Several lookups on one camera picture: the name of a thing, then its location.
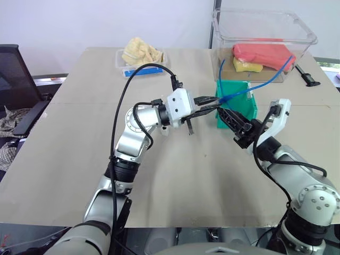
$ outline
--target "blue cable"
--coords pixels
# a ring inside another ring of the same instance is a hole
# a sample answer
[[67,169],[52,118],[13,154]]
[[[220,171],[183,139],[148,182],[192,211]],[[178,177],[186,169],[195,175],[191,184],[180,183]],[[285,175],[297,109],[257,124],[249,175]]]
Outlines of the blue cable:
[[[221,66],[219,67],[219,75],[218,75],[218,79],[219,79],[219,87],[221,88],[221,95],[222,95],[222,98],[224,97],[224,93],[223,93],[223,86],[222,86],[222,81],[221,81],[221,72],[222,72],[222,69],[223,69],[223,65],[224,65],[224,62],[225,62],[225,59],[222,61],[221,63]],[[225,101],[225,103],[227,103],[227,106],[230,110],[232,110],[230,104]]]
[[[238,95],[243,94],[243,93],[247,93],[247,92],[249,92],[249,91],[251,91],[251,90],[254,90],[254,89],[261,88],[261,87],[263,87],[263,86],[265,86],[265,85],[271,83],[272,81],[274,81],[274,80],[281,74],[281,72],[283,71],[283,69],[285,69],[286,65],[290,62],[290,60],[291,60],[293,57],[294,57],[294,56],[290,56],[290,57],[288,58],[288,60],[286,61],[286,63],[285,63],[285,64],[277,71],[277,73],[276,73],[270,80],[268,80],[268,81],[266,81],[265,83],[260,84],[260,85],[258,85],[258,86],[256,86],[256,87],[253,87],[253,88],[250,88],[250,89],[245,89],[245,90],[242,90],[242,91],[239,91],[239,92],[236,92],[236,93],[234,93],[234,94],[227,95],[227,96],[223,96],[222,98],[219,99],[219,102],[220,102],[221,104],[223,104],[223,103],[229,101],[230,99],[232,99],[232,98],[235,97],[235,96],[238,96]],[[223,64],[224,64],[224,61],[223,61],[222,64],[221,64],[219,73],[221,73]]]

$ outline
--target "yellow sponge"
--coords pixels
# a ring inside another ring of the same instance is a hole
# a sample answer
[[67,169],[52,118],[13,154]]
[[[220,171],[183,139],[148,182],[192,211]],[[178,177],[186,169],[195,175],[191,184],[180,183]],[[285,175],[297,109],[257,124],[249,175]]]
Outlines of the yellow sponge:
[[236,57],[234,57],[233,63],[234,63],[236,72],[250,71],[250,72],[259,73],[264,68],[264,66],[261,64],[242,62],[242,61],[239,61]]

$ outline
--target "black chair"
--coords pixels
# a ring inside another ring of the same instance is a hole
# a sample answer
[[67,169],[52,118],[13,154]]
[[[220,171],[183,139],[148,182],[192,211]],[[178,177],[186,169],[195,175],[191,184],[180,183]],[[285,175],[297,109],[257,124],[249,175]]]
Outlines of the black chair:
[[[9,110],[31,108],[13,130],[13,135],[27,137],[49,101],[44,100],[19,52],[18,45],[0,45],[0,118]],[[13,138],[0,138],[0,147]],[[0,170],[0,181],[4,175]]]

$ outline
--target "green plastic bin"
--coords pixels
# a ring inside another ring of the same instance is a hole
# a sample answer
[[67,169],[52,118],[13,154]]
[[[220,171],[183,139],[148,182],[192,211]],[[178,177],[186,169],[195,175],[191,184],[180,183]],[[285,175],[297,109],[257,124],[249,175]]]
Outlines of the green plastic bin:
[[[230,95],[242,90],[245,90],[250,87],[250,83],[247,81],[227,81],[222,80],[222,89],[223,96]],[[217,81],[217,89],[216,96],[222,97],[221,87],[219,81]],[[252,118],[256,118],[257,116],[257,106],[255,102],[255,98],[253,93],[247,92],[240,95],[237,95],[230,99],[227,103],[223,103],[222,108],[231,109],[233,111],[237,111],[242,113],[247,119],[251,120]],[[220,119],[218,114],[217,117],[217,127],[219,129],[228,129],[229,127],[224,124],[224,122]]]

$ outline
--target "beige table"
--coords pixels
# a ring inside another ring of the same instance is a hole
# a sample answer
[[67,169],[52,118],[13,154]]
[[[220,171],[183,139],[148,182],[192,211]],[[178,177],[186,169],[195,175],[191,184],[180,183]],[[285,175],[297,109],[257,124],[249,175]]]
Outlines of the beige table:
[[[106,169],[113,116],[126,79],[114,67],[115,48],[89,48],[34,127],[0,184],[0,221],[74,225]],[[195,96],[213,95],[210,50],[169,49],[170,67]],[[340,190],[340,94],[306,54],[302,68],[322,85],[305,87],[297,71],[284,83],[256,90],[259,119],[276,98],[290,98],[291,114],[277,136],[309,162],[327,169]],[[120,111],[171,93],[168,75],[131,82]],[[214,114],[193,119],[168,137],[157,131],[135,178],[127,227],[268,226],[285,211],[281,190],[252,157],[216,129]],[[334,218],[340,223],[340,217]]]

